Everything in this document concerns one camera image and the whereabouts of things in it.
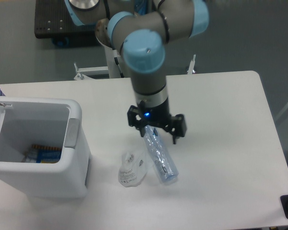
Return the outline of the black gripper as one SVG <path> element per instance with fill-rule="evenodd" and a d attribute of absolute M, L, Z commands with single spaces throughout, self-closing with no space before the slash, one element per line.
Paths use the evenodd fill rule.
<path fill-rule="evenodd" d="M 155 107 L 147 107 L 144 101 L 138 103 L 137 107 L 131 105 L 127 112 L 127 118 L 129 126 L 135 127 L 141 137 L 144 137 L 145 127 L 148 124 L 157 125 L 172 135 L 173 144 L 177 144 L 177 139 L 185 137 L 187 131 L 185 116 L 170 114 L 168 98 Z"/>

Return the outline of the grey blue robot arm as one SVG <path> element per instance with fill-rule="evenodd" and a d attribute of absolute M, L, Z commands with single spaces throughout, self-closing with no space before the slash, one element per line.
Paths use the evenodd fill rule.
<path fill-rule="evenodd" d="M 185 136 L 187 126 L 184 115 L 170 114 L 164 46 L 204 32 L 209 12 L 203 0 L 157 0 L 155 4 L 155 11 L 136 15 L 132 0 L 65 1 L 76 25 L 109 20 L 110 43 L 123 59 L 123 74 L 131 79 L 136 99 L 127 112 L 129 126 L 141 135 L 148 125 L 158 127 L 176 140 Z"/>

